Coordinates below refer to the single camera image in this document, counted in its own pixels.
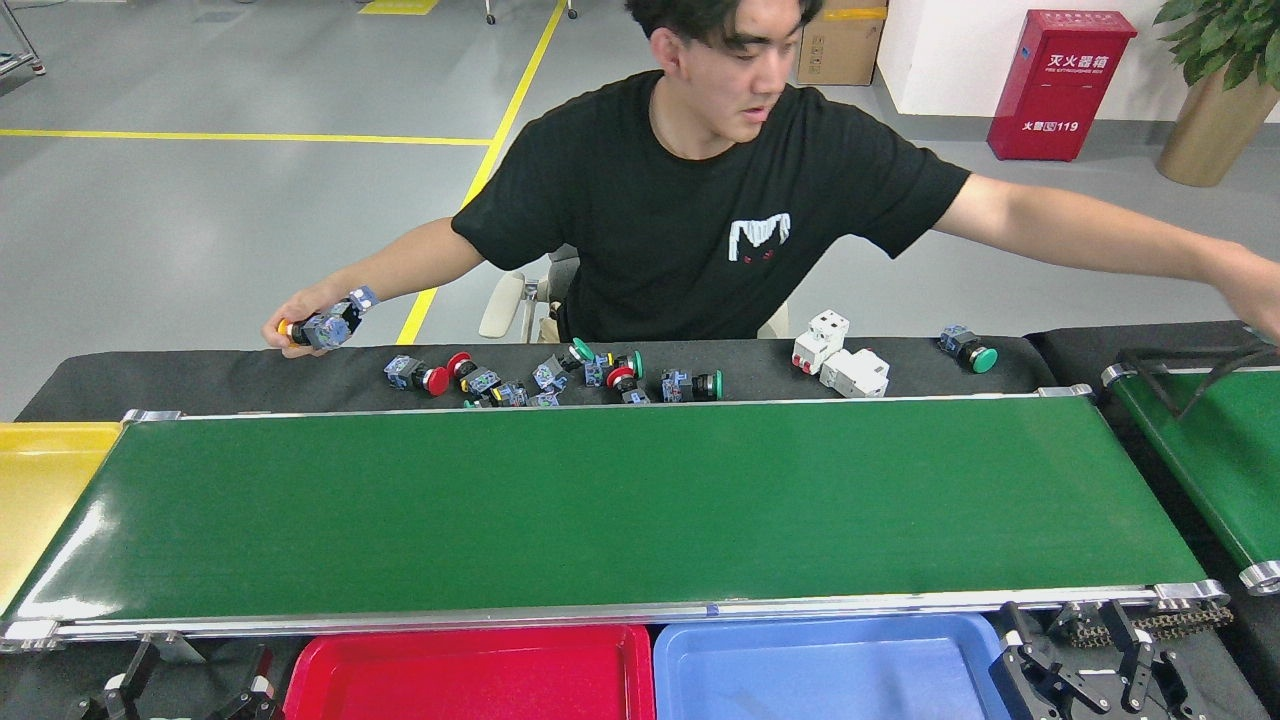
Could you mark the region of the person's right hand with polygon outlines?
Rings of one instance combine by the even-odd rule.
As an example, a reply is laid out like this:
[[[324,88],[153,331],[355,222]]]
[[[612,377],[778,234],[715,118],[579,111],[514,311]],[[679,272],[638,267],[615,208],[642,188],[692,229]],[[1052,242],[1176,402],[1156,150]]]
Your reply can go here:
[[[269,348],[278,350],[284,359],[320,357],[325,355],[326,350],[294,345],[292,340],[279,332],[279,328],[282,323],[305,322],[315,313],[329,309],[344,297],[346,292],[343,290],[334,290],[326,284],[314,284],[293,293],[283,305],[271,311],[261,325],[260,333],[264,342]]]

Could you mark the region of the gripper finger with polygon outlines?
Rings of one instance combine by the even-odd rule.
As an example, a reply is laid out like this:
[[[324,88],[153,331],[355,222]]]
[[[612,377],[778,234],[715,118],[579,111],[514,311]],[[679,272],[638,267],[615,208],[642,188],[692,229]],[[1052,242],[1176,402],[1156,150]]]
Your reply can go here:
[[[279,719],[279,702],[268,678],[271,664],[273,652],[259,644],[244,685],[206,719]]]
[[[1138,628],[1116,600],[1100,606],[1100,618],[1123,655],[1117,671],[1123,682],[1119,702],[1123,711],[1143,719],[1157,717],[1156,711],[1146,708],[1152,694],[1157,694],[1166,719],[1194,719],[1196,692],[1183,676],[1178,655],[1158,651],[1155,638]]]
[[[109,679],[99,694],[79,698],[70,719],[141,719],[137,701],[163,660],[160,644],[143,638],[127,670]]]
[[[1004,648],[988,673],[1012,719],[1066,719],[1073,701],[1087,701],[1079,680],[1056,660],[1042,625],[1019,603],[1006,602],[998,615],[1007,625]]]

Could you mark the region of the person's left hand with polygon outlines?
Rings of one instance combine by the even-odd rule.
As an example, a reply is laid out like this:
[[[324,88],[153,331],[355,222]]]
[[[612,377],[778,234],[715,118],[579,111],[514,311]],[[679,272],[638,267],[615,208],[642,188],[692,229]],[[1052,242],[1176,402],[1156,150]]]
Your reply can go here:
[[[1231,268],[1220,287],[1235,314],[1261,337],[1279,341],[1279,264],[1247,254]]]

